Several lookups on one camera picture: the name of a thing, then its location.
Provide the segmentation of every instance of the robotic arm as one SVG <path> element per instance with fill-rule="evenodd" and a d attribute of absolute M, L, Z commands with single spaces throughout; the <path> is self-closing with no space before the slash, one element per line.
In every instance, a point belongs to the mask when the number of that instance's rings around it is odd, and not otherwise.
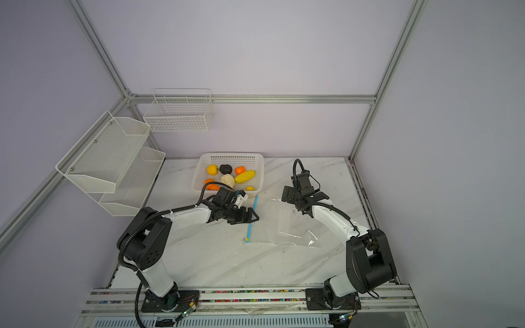
<path fill-rule="evenodd" d="M 203 200 L 208 184 L 222 187 L 216 195 Z M 162 254 L 173 226 L 182 229 L 194 224 L 226 219 L 228 223 L 252 223 L 259 220 L 253 208 L 242 206 L 248 199 L 244 191 L 239 194 L 229 186 L 210 182 L 204 185 L 197 204 L 157 212 L 142 208 L 117 242 L 119 264 L 135 271 L 146 287 L 146 297 L 153 299 L 164 312 L 174 311 L 180 299 L 177 284 L 166 271 Z"/>
<path fill-rule="evenodd" d="M 301 166 L 299 174 L 296 173 L 297 164 Z M 358 299 L 358 293 L 370 294 L 373 288 L 397 275 L 386 235 L 379 229 L 368 230 L 351 220 L 347 214 L 334 207 L 330 198 L 320 191 L 320 186 L 318 189 L 312 187 L 310 178 L 310 172 L 305 170 L 301 161 L 295 160 L 291 177 L 293 187 L 284 187 L 281 200 L 294 204 L 298 211 L 325 224 L 346 245 L 345 272 L 327 279 L 322 293 L 316 294 L 322 294 L 324 309 L 357 311 L 358 306 L 353 300 Z M 222 187 L 216 195 L 203 200 L 208 184 Z M 167 273 L 161 259 L 172 227 L 181 229 L 219 219 L 226 219 L 232 225 L 258 221 L 259 217 L 252 208 L 242 206 L 247 199 L 244 191 L 237 193 L 225 184 L 210 182 L 204 185 L 195 205 L 162 212 L 150 207 L 139 211 L 117 243 L 120 250 L 119 264 L 137 274 L 141 280 L 140 287 L 144 285 L 147 289 L 146 299 L 152 299 L 157 304 L 155 310 L 175 311 L 185 300 L 181 299 L 177 285 Z M 138 296 L 135 301 L 135 317 L 141 323 L 137 302 Z M 350 303 L 353 303 L 352 307 L 345 307 Z M 177 321 L 195 308 L 192 303 L 189 306 Z"/>
<path fill-rule="evenodd" d="M 301 166 L 299 174 L 296 173 L 297 164 Z M 384 232 L 359 225 L 334 207 L 329 197 L 320 191 L 320 186 L 314 190 L 310 172 L 299 159 L 293 164 L 291 179 L 293 187 L 284 187 L 281 200 L 294 204 L 303 215 L 322 222 L 346 245 L 346 271 L 324 282 L 327 308 L 339 309 L 347 300 L 357 297 L 357 293 L 370 294 L 373 288 L 395 278 L 397 273 Z"/>

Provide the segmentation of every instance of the orange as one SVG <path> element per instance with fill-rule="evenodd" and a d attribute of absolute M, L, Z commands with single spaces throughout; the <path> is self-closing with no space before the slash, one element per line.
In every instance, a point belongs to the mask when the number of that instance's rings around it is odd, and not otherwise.
<path fill-rule="evenodd" d="M 204 182 L 204 184 L 207 184 L 208 182 L 213 182 L 214 180 L 213 179 L 206 179 L 206 181 Z M 216 186 L 216 185 L 207 185 L 206 186 L 206 189 L 207 190 L 212 190 L 212 186 Z"/>
<path fill-rule="evenodd" d="M 239 167 L 236 167 L 235 168 L 235 174 L 239 175 L 241 174 L 242 172 L 245 172 L 246 171 L 246 168 L 244 166 L 239 166 Z"/>

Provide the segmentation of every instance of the white marble surface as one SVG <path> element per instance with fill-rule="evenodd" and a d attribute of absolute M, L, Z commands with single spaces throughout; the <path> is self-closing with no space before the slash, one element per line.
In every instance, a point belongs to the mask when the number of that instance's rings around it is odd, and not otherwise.
<path fill-rule="evenodd" d="M 264 186 L 256 208 L 260 221 L 253 225 L 254 235 L 258 224 L 263 225 L 265 219 L 275 221 L 276 209 L 294 209 L 292 204 L 279 202 L 283 187 L 291 185 L 294 160 L 265 159 Z M 321 183 L 321 191 L 339 209 L 359 224 L 369 226 L 344 158 L 311 157 L 301 160 L 305 169 Z M 196 164 L 197 160 L 166 160 L 147 206 L 165 210 L 195 203 L 198 193 L 191 190 L 191 180 Z M 325 226 L 309 216 L 292 214 L 290 229 L 296 233 L 301 228 L 303 232 L 313 228 L 318 233 L 318 248 L 262 242 L 246 244 L 243 238 L 247 228 L 248 225 L 229 225 L 221 220 L 172 230 L 162 259 L 181 287 L 305 285 L 322 283 L 344 271 L 344 245 Z M 111 287 L 135 288 L 138 284 L 139 280 L 131 270 L 120 267 Z"/>

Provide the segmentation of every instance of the plastic bag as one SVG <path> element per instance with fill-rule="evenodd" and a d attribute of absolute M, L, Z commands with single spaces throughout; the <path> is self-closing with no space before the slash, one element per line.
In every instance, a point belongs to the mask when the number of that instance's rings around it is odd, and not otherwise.
<path fill-rule="evenodd" d="M 260 219 L 252 223 L 250 243 L 319 247 L 322 224 L 298 212 L 293 204 L 259 196 L 255 212 Z"/>

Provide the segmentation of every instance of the basket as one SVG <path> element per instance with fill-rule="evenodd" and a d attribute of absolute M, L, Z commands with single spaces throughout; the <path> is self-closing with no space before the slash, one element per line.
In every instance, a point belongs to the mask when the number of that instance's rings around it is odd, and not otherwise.
<path fill-rule="evenodd" d="M 142 147 L 114 193 L 103 194 L 100 199 L 89 196 L 112 216 L 137 215 L 146 202 L 165 156 L 163 152 Z"/>
<path fill-rule="evenodd" d="M 255 177 L 250 180 L 235 184 L 235 190 L 245 190 L 246 187 L 252 186 L 255 188 L 254 191 L 246 191 L 246 194 L 255 196 L 263 188 L 264 182 L 264 158 L 261 154 L 250 154 L 250 153 L 206 153 L 199 158 L 195 173 L 193 174 L 192 188 L 196 192 L 201 192 L 204 186 L 204 181 L 207 179 L 213 179 L 214 181 L 220 182 L 223 174 L 221 172 L 216 175 L 209 175 L 206 169 L 208 166 L 215 164 L 221 166 L 222 164 L 229 164 L 235 170 L 236 167 L 244 166 L 246 170 L 254 170 Z M 206 190 L 204 195 L 215 194 L 217 191 Z"/>
<path fill-rule="evenodd" d="M 66 167 L 66 157 L 55 166 L 85 193 L 114 193 L 150 134 L 148 124 L 134 119 L 110 112 L 102 118 L 108 121 L 80 155 Z"/>
<path fill-rule="evenodd" d="M 208 89 L 152 89 L 154 100 L 144 115 L 153 132 L 208 131 L 213 118 Z"/>

